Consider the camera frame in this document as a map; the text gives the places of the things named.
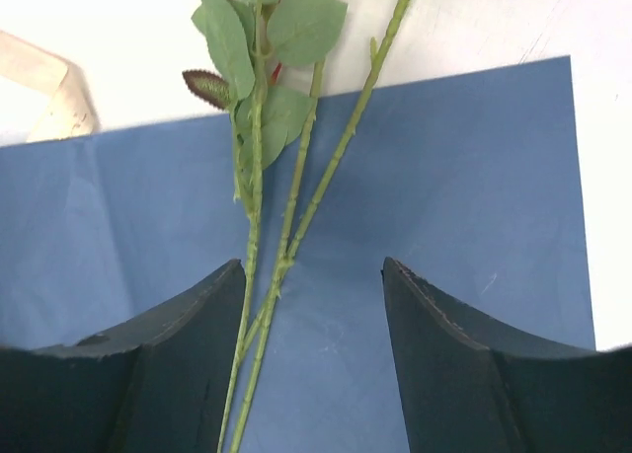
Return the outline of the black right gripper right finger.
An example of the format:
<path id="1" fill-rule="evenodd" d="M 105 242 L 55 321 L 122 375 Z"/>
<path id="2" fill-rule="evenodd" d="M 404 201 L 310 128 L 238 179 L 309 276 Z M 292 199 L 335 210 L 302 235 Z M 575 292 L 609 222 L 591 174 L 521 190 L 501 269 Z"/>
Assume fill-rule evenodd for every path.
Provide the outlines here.
<path id="1" fill-rule="evenodd" d="M 627 452 L 631 350 L 505 324 L 386 259 L 382 283 L 414 452 Z"/>

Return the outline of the cream printed ribbon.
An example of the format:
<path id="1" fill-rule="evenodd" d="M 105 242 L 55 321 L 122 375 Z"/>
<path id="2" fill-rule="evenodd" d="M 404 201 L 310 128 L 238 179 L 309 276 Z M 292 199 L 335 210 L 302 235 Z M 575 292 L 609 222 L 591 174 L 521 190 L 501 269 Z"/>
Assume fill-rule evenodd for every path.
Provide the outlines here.
<path id="1" fill-rule="evenodd" d="M 2 32 L 1 76 L 48 98 L 28 133 L 29 143 L 84 136 L 99 129 L 83 74 L 65 58 Z"/>

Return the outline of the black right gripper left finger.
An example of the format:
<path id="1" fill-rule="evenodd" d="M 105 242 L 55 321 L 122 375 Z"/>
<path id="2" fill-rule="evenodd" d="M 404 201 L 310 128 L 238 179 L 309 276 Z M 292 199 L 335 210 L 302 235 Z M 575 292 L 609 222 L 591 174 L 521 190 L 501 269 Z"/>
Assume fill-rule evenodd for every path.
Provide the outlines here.
<path id="1" fill-rule="evenodd" d="M 5 452 L 213 452 L 244 299 L 231 260 L 74 345 L 1 349 Z"/>

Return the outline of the blue wrapping paper sheet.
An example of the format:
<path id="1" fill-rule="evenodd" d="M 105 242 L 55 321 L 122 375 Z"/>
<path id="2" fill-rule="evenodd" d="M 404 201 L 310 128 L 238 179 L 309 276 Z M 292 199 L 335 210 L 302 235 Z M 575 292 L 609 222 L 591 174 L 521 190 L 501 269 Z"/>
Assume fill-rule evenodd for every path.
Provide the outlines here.
<path id="1" fill-rule="evenodd" d="M 224 115 L 1 151 L 1 341 L 73 344 L 246 255 Z M 571 63 L 375 91 L 276 304 L 241 448 L 405 452 L 393 258 L 545 339 L 595 346 Z"/>

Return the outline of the pink rose stem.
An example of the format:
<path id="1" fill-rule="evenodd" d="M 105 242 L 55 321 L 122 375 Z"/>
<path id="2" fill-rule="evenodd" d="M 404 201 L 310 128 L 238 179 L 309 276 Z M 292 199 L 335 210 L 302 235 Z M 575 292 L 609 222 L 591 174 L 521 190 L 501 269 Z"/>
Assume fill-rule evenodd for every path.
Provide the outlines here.
<path id="1" fill-rule="evenodd" d="M 200 0 L 191 20 L 214 68 L 182 76 L 189 91 L 228 114 L 235 200 L 248 219 L 245 295 L 219 436 L 233 410 L 237 378 L 252 339 L 249 326 L 261 233 L 264 170 L 294 140 L 301 158 L 316 117 L 325 60 L 348 6 L 340 0 Z"/>
<path id="2" fill-rule="evenodd" d="M 308 147 L 309 147 L 310 138 L 311 138 L 311 131 L 312 131 L 313 123 L 316 118 L 317 101 L 321 95 L 324 67 L 325 67 L 325 58 L 323 58 L 321 61 L 316 62 L 313 68 L 309 96 L 310 98 L 314 100 L 314 102 L 307 116 L 307 119 L 305 120 L 305 123 L 303 124 L 302 131 L 301 131 L 299 149 L 298 149 L 298 153 L 297 153 L 297 157 L 295 161 L 295 168 L 294 168 L 292 183 L 291 183 L 291 187 L 290 187 L 290 191 L 289 191 L 289 195 L 288 195 L 288 199 L 287 199 L 287 203 L 285 207 L 283 223 L 281 227 L 281 233 L 280 233 L 278 248 L 276 252 L 276 262 L 275 262 L 275 266 L 273 270 L 271 286 L 267 295 L 267 298 L 268 296 L 272 296 L 273 301 L 275 301 L 276 295 L 278 293 L 278 288 L 280 286 L 280 281 L 282 279 L 282 276 L 284 275 L 284 271 L 291 266 L 291 262 L 292 262 L 291 256 L 288 255 L 288 239 L 290 236 L 290 230 L 291 230 L 291 226 L 292 226 L 292 222 L 294 218 L 294 211 L 295 211 L 295 207 L 296 207 L 296 203 L 297 203 L 297 199 L 299 195 L 304 164 L 306 161 Z M 265 318 L 265 314 L 268 310 L 266 308 L 267 303 L 268 302 L 264 302 L 264 304 L 262 305 L 262 307 L 260 308 L 258 312 L 258 315 L 253 321 L 251 328 L 248 330 L 248 333 L 246 334 L 243 347 L 239 351 L 240 361 L 244 359 L 252 341 L 255 338 L 255 334 L 257 333 L 261 322 Z"/>
<path id="3" fill-rule="evenodd" d="M 288 255 L 291 256 L 291 266 L 294 263 L 296 253 L 302 242 L 309 225 L 318 209 L 320 202 L 322 201 L 325 192 L 331 182 L 332 178 L 335 175 L 336 170 L 341 163 L 345 151 L 352 139 L 352 137 L 356 134 L 356 128 L 359 124 L 359 121 L 362 117 L 362 114 L 368 104 L 368 101 L 371 97 L 373 89 L 377 83 L 377 79 L 379 78 L 380 72 L 383 68 L 384 61 L 390 51 L 391 45 L 394 41 L 394 38 L 397 36 L 399 32 L 401 23 L 403 18 L 406 15 L 407 8 L 412 0 L 397 0 L 395 7 L 392 12 L 391 19 L 389 20 L 388 26 L 386 28 L 386 32 L 381 41 L 373 40 L 370 43 L 370 62 L 371 66 L 369 69 L 369 73 L 365 79 L 364 85 L 360 91 L 359 97 L 356 101 L 355 108 L 352 112 L 352 115 L 345 127 L 345 130 L 340 138 L 340 141 L 330 159 L 326 170 L 323 173 L 323 176 L 315 189 L 309 204 L 301 216 L 299 220 L 299 225 L 296 229 L 296 232 L 293 236 L 289 236 L 288 239 Z M 278 297 L 280 296 L 280 289 L 282 282 L 285 278 L 285 275 L 291 268 L 291 266 L 284 271 L 284 275 L 280 281 L 280 286 L 278 288 L 278 293 L 276 295 L 275 301 L 273 301 L 272 296 L 266 295 L 265 301 L 267 303 L 267 312 L 265 314 L 265 318 L 260 324 L 260 327 L 255 334 L 255 338 L 253 341 L 257 343 L 257 347 L 254 352 L 254 360 L 253 365 L 251 367 L 250 375 L 248 378 L 248 383 L 246 386 L 246 392 L 244 394 L 244 399 L 242 402 L 242 406 L 240 408 L 240 412 L 237 418 L 237 422 L 233 431 L 233 437 L 231 440 L 231 444 L 229 450 L 231 452 L 237 452 L 240 449 L 241 442 L 243 439 L 244 431 L 246 428 L 246 423 L 248 420 L 248 416 L 250 413 L 250 409 L 252 406 L 252 401 L 254 398 L 256 386 L 259 380 L 260 370 L 263 363 L 270 326 L 273 319 L 273 313 L 275 310 L 275 305 Z"/>

